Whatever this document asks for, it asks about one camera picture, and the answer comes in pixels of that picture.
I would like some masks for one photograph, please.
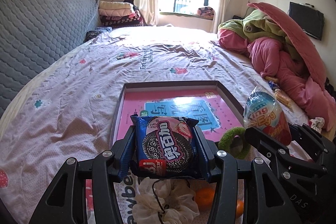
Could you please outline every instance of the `wall-mounted tv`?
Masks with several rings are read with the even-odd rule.
[[[320,11],[310,6],[290,2],[289,16],[299,24],[306,34],[322,40],[324,15]]]

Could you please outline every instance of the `gray quilted headboard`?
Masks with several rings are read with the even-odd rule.
[[[98,0],[0,0],[0,117],[37,74],[100,24]]]

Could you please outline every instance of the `chinese characters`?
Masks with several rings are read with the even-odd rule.
[[[159,140],[163,151],[163,156],[167,160],[177,160],[181,157],[181,153],[175,143],[168,122],[159,123]]]

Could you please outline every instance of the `green blanket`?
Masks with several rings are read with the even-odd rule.
[[[283,43],[285,50],[293,60],[301,60],[301,56],[294,48],[286,33],[260,10],[254,10],[243,20],[233,19],[219,25],[218,30],[228,29],[250,41],[260,37],[270,37]]]

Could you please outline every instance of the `cookie package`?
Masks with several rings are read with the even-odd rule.
[[[137,167],[164,178],[201,177],[192,128],[198,120],[186,117],[132,115]]]

